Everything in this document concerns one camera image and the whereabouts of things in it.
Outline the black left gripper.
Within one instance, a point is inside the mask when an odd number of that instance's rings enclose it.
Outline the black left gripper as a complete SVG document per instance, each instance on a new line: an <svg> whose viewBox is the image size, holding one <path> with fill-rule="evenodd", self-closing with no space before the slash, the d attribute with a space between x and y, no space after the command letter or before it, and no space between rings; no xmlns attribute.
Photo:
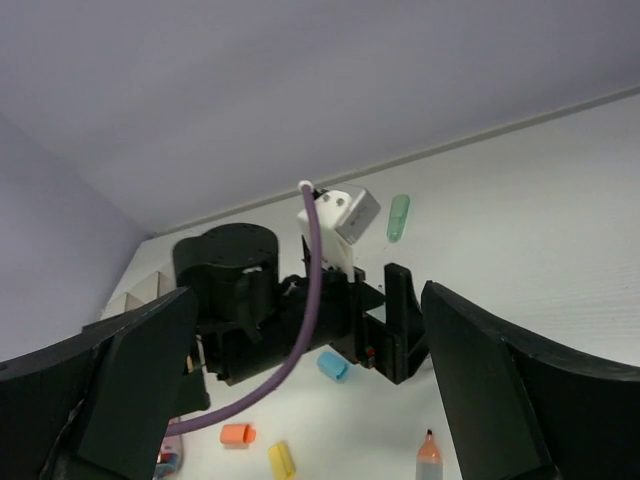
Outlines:
<svg viewBox="0 0 640 480"><path fill-rule="evenodd" d="M282 364L299 335L309 297L307 275L279 274L279 241L266 227L230 223L179 240L176 284L198 299L197 336L208 373L232 386ZM385 321L372 321L375 369L393 384L428 357L412 274L384 267Z"/></svg>

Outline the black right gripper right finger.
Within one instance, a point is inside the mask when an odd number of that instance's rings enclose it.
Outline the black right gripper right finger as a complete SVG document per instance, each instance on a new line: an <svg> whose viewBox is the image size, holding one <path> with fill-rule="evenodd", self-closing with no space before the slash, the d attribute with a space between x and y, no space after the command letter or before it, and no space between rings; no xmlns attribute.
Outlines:
<svg viewBox="0 0 640 480"><path fill-rule="evenodd" d="M638 478L638 367L545 338L433 281L421 306L463 478Z"/></svg>

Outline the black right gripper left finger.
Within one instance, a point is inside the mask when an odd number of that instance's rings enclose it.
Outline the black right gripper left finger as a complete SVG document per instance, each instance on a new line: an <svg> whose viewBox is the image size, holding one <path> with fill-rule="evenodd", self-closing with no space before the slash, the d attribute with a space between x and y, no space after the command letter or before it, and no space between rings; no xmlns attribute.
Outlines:
<svg viewBox="0 0 640 480"><path fill-rule="evenodd" d="M2 362L2 478L151 478L197 311L179 288Z"/></svg>

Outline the blue highlighter cap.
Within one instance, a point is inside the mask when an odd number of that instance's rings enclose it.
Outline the blue highlighter cap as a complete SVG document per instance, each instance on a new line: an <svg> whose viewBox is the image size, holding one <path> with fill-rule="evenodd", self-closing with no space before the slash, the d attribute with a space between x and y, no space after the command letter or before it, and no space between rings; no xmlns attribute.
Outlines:
<svg viewBox="0 0 640 480"><path fill-rule="evenodd" d="M332 352L321 353L316 365L325 376L335 382L344 382L349 374L349 363Z"/></svg>

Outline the pink capped pen tube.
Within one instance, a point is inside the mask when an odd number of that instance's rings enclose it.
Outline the pink capped pen tube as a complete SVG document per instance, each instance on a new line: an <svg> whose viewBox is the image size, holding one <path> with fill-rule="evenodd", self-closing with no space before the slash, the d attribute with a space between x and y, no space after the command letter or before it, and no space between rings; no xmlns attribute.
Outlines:
<svg viewBox="0 0 640 480"><path fill-rule="evenodd" d="M182 465L183 440L181 436L163 440L157 456L153 480L166 479L176 474Z"/></svg>

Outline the orange highlighter cap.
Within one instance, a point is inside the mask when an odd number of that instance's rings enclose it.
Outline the orange highlighter cap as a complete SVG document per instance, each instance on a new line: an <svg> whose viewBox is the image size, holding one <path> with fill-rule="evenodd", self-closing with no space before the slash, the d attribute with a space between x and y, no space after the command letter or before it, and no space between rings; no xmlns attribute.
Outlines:
<svg viewBox="0 0 640 480"><path fill-rule="evenodd" d="M245 448L256 440L257 432L250 423L226 424L219 441L226 448Z"/></svg>

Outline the green capped highlighter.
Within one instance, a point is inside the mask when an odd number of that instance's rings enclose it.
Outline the green capped highlighter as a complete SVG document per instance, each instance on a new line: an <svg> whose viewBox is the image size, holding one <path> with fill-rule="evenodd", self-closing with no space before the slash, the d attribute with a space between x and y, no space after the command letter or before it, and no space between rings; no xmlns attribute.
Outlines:
<svg viewBox="0 0 640 480"><path fill-rule="evenodd" d="M390 243L398 242L404 234L410 202L406 194L396 195L392 199L387 221L387 239Z"/></svg>

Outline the yellow highlighter cap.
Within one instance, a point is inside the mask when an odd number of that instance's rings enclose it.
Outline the yellow highlighter cap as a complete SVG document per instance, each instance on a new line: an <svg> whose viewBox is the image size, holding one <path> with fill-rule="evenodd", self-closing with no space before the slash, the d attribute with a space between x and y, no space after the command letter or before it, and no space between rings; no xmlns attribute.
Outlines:
<svg viewBox="0 0 640 480"><path fill-rule="evenodd" d="M286 441L279 441L268 451L268 459L275 480L292 480L296 476L296 467Z"/></svg>

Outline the orange highlighter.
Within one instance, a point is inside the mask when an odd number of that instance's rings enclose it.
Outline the orange highlighter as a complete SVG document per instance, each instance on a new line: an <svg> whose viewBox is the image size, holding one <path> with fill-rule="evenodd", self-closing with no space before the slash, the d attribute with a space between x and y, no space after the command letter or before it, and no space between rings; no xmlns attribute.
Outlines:
<svg viewBox="0 0 640 480"><path fill-rule="evenodd" d="M424 442L417 453L415 479L443 479L443 462L431 429L426 431Z"/></svg>

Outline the smoky clear drawer organizer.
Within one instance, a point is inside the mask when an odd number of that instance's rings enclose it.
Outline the smoky clear drawer organizer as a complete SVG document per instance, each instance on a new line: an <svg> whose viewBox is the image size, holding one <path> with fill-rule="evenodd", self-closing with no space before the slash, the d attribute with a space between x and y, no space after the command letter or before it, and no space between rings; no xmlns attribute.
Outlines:
<svg viewBox="0 0 640 480"><path fill-rule="evenodd" d="M99 320L135 310L166 295L174 288L174 280L163 272L155 271L128 290L113 297L103 308Z"/></svg>

